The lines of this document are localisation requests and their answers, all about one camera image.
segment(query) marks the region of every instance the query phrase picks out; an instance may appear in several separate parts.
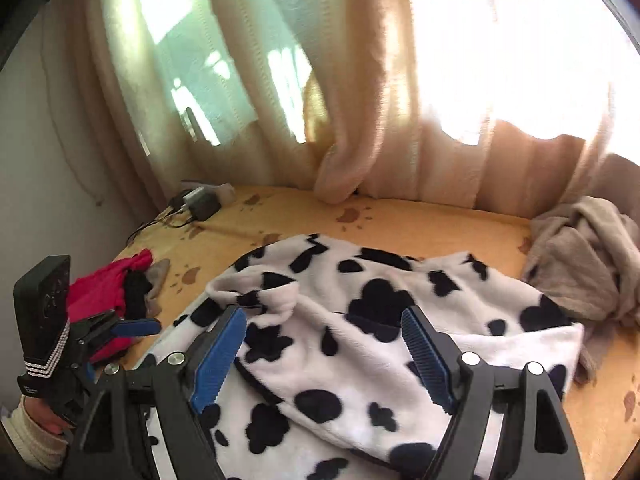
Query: hand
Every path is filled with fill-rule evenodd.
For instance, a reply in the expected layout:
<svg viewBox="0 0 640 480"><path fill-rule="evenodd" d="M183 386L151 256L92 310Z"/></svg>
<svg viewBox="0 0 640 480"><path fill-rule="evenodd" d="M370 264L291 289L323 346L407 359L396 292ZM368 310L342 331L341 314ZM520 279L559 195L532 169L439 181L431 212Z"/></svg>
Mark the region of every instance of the hand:
<svg viewBox="0 0 640 480"><path fill-rule="evenodd" d="M42 399L36 397L24 397L24 411L43 430L59 435L63 430L68 430L71 425L53 413L53 410Z"/></svg>

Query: beige blanket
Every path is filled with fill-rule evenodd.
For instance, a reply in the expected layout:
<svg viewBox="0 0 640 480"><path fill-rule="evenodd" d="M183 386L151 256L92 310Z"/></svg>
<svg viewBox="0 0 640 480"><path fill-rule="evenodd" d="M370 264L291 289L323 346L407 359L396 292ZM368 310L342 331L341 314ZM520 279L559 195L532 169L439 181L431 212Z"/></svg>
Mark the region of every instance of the beige blanket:
<svg viewBox="0 0 640 480"><path fill-rule="evenodd" d="M615 324L638 327L640 231L611 202L590 196L533 219L522 279L585 324L576 379L593 379Z"/></svg>

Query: black gripper frame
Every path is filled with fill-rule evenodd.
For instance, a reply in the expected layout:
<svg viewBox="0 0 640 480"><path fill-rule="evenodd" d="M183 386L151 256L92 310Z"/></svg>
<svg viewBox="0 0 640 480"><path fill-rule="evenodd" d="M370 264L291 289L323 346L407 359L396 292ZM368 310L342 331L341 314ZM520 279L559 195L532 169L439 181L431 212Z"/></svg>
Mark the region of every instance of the black gripper frame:
<svg viewBox="0 0 640 480"><path fill-rule="evenodd" d="M423 480L473 478L492 406L504 419L489 480L584 480L562 403L539 364L516 370L482 358L465 363L453 339L437 332L419 307L410 308L448 368L457 401Z"/></svg>
<svg viewBox="0 0 640 480"><path fill-rule="evenodd" d="M72 425L78 423L86 399L95 389L86 371L86 364L94 352L111 339L111 329L120 322L114 310L72 323L58 366L46 380L24 374L18 378L23 389L37 392L47 401L53 412Z"/></svg>
<svg viewBox="0 0 640 480"><path fill-rule="evenodd" d="M191 408L186 376L237 309L228 306L213 330L184 352L180 364L171 364L169 355L157 366L103 373L76 429L63 479L160 480L146 430L146 414L155 406L176 478L225 480Z"/></svg>

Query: black cable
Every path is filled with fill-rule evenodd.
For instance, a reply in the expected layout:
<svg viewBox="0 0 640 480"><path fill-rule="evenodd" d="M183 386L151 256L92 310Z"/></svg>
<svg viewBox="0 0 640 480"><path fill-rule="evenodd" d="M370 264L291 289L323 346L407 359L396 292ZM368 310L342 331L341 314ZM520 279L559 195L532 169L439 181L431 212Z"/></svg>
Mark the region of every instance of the black cable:
<svg viewBox="0 0 640 480"><path fill-rule="evenodd" d="M126 247L129 247L129 245L131 245L131 243L133 242L133 240L136 239L136 236L138 236L138 234L140 233L140 231L146 229L147 227L151 227L152 225L157 224L158 222L162 222L162 220L165 220L166 218L169 218L169 216L171 215L175 215L176 213L179 213L180 210L178 209L178 211L171 211L169 213L167 213L166 215L164 215L162 218L154 218L151 222L147 222L146 224L142 224L140 227L138 227L135 231L133 231L129 237L127 238L127 245Z"/></svg>
<svg viewBox="0 0 640 480"><path fill-rule="evenodd" d="M184 227L185 225L189 225L191 222L193 222L195 220L195 218L192 216L191 218L189 218L184 224L180 224L180 225L172 225L172 224L167 224L166 222L162 222L164 225L166 225L167 227L172 227L174 229L179 229L180 227Z"/></svg>

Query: silver screw head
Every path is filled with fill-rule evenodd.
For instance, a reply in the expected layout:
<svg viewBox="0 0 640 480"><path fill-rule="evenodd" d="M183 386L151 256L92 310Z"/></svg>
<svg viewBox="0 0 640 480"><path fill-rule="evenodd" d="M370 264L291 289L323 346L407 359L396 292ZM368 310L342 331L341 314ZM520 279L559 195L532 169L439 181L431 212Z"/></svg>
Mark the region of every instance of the silver screw head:
<svg viewBox="0 0 640 480"><path fill-rule="evenodd" d="M529 370L529 372L534 375L542 375L542 372L545 371L542 365L535 361L532 361L529 364L527 364L527 370Z"/></svg>
<svg viewBox="0 0 640 480"><path fill-rule="evenodd" d="M174 352L167 358L167 362L173 366L181 365L184 362L184 354L182 352Z"/></svg>
<svg viewBox="0 0 640 480"><path fill-rule="evenodd" d="M465 352L462 354L462 362L469 366L476 366L480 362L480 356L473 352Z"/></svg>
<svg viewBox="0 0 640 480"><path fill-rule="evenodd" d="M120 365L117 363L109 363L104 367L104 373L107 375L117 374L118 370L120 370Z"/></svg>

